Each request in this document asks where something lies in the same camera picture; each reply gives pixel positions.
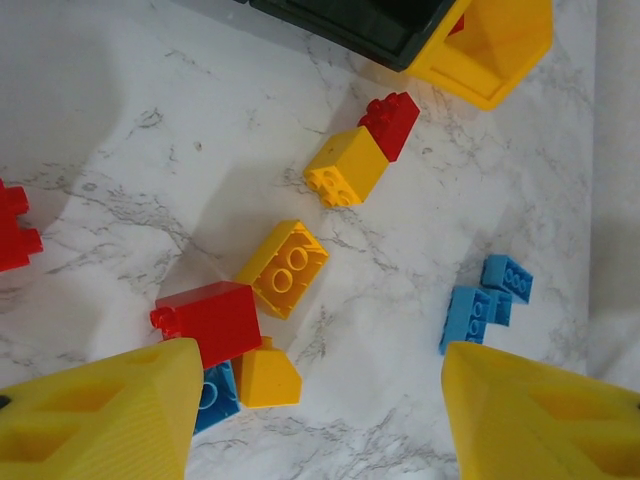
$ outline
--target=red duplo block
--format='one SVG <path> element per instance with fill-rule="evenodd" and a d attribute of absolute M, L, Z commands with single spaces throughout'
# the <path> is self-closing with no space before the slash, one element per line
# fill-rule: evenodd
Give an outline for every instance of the red duplo block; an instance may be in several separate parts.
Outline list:
<path fill-rule="evenodd" d="M 0 272 L 29 265 L 29 255 L 43 250 L 38 231 L 18 225 L 16 217 L 28 211 L 24 188 L 5 188 L 0 180 Z"/>
<path fill-rule="evenodd" d="M 151 325 L 165 340 L 195 339 L 205 369 L 262 345 L 253 290 L 239 283 L 218 282 L 156 300 Z"/>
<path fill-rule="evenodd" d="M 392 93 L 384 100 L 373 100 L 358 126 L 365 126 L 387 160 L 395 162 L 420 115 L 420 109 L 407 92 Z"/>

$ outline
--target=yellow plastic part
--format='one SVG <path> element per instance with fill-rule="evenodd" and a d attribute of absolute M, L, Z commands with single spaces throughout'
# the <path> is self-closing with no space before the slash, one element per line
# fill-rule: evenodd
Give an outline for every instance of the yellow plastic part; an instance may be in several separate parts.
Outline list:
<path fill-rule="evenodd" d="M 183 479 L 202 383 L 185 338 L 0 390 L 0 479 Z"/>
<path fill-rule="evenodd" d="M 329 254 L 299 220 L 280 222 L 235 277 L 251 285 L 258 306 L 286 320 Z"/>
<path fill-rule="evenodd" d="M 273 348 L 270 337 L 262 346 L 231 360 L 238 398 L 247 408 L 297 405 L 302 378 L 287 354 Z"/>
<path fill-rule="evenodd" d="M 367 127 L 332 136 L 304 170 L 325 208 L 363 203 L 389 166 Z"/>
<path fill-rule="evenodd" d="M 457 0 L 406 72 L 490 110 L 552 43 L 552 0 Z"/>
<path fill-rule="evenodd" d="M 637 480 L 640 394 L 481 345 L 442 388 L 461 480 Z"/>

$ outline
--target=toy block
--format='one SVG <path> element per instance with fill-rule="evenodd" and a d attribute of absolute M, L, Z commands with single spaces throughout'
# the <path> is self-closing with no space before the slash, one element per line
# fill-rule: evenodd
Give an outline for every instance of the toy block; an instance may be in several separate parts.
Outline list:
<path fill-rule="evenodd" d="M 182 480 L 201 390 L 191 339 L 0 390 L 0 478 Z"/>
<path fill-rule="evenodd" d="M 473 287 L 454 287 L 440 339 L 440 354 L 451 342 L 482 343 L 489 319 L 491 298 Z"/>
<path fill-rule="evenodd" d="M 299 220 L 280 222 L 235 277 L 267 315 L 286 320 L 329 259 Z"/>
<path fill-rule="evenodd" d="M 325 208 L 363 203 L 389 166 L 366 127 L 332 136 L 304 170 Z"/>
<path fill-rule="evenodd" d="M 640 478 L 640 394 L 469 343 L 442 368 L 461 480 Z"/>
<path fill-rule="evenodd" d="M 508 255 L 489 255 L 482 270 L 483 287 L 494 288 L 513 295 L 516 303 L 529 303 L 533 275 Z"/>
<path fill-rule="evenodd" d="M 247 408 L 297 405 L 302 378 L 287 354 L 273 347 L 269 337 L 262 346 L 231 360 L 240 401 Z"/>
<path fill-rule="evenodd" d="M 16 216 L 29 211 L 22 187 L 5 188 L 0 180 L 0 272 L 29 265 L 29 255 L 43 250 L 35 228 L 21 229 Z"/>
<path fill-rule="evenodd" d="M 420 109 L 407 92 L 391 93 L 384 100 L 373 100 L 358 126 L 369 130 L 389 162 L 395 162 L 418 120 Z"/>
<path fill-rule="evenodd" d="M 456 25 L 449 32 L 449 36 L 455 35 L 458 32 L 464 30 L 464 15 L 460 17 L 460 20 L 456 23 Z"/>
<path fill-rule="evenodd" d="M 513 296 L 510 293 L 493 288 L 481 288 L 491 298 L 487 323 L 495 323 L 508 327 L 511 323 L 511 306 Z"/>
<path fill-rule="evenodd" d="M 193 432 L 200 433 L 240 411 L 231 362 L 226 361 L 204 372 L 204 384 Z"/>
<path fill-rule="evenodd" d="M 218 282 L 156 300 L 151 325 L 163 338 L 193 338 L 205 369 L 260 346 L 251 287 Z"/>

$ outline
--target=blue lego brick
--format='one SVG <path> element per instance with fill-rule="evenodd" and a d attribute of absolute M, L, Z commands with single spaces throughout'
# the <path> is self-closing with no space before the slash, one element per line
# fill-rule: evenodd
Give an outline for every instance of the blue lego brick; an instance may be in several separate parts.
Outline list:
<path fill-rule="evenodd" d="M 240 403 L 231 362 L 227 361 L 205 370 L 193 434 L 206 430 L 239 411 Z"/>
<path fill-rule="evenodd" d="M 482 343 L 487 329 L 491 297 L 473 287 L 454 287 L 440 340 L 444 355 L 451 342 Z"/>
<path fill-rule="evenodd" d="M 533 275 L 508 255 L 489 255 L 482 270 L 483 287 L 494 288 L 513 295 L 517 303 L 529 303 Z"/>
<path fill-rule="evenodd" d="M 513 295 L 493 288 L 482 288 L 481 290 L 491 298 L 487 323 L 496 323 L 508 327 L 509 323 L 511 323 Z"/>

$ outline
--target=white marble countertop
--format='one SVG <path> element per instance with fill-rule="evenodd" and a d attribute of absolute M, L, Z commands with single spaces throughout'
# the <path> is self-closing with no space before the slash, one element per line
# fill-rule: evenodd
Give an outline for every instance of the white marble countertop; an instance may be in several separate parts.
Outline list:
<path fill-rule="evenodd" d="M 289 322 L 261 317 L 302 403 L 195 437 L 188 479 L 455 478 L 437 344 L 488 253 L 535 290 L 485 343 L 584 368 L 596 0 L 556 1 L 553 51 L 491 113 L 230 0 L 4 5 L 0 177 L 46 250 L 0 275 L 0 386 L 158 341 L 156 297 L 232 276 L 289 218 L 331 254 Z M 404 89 L 400 160 L 324 210 L 303 168 Z"/>

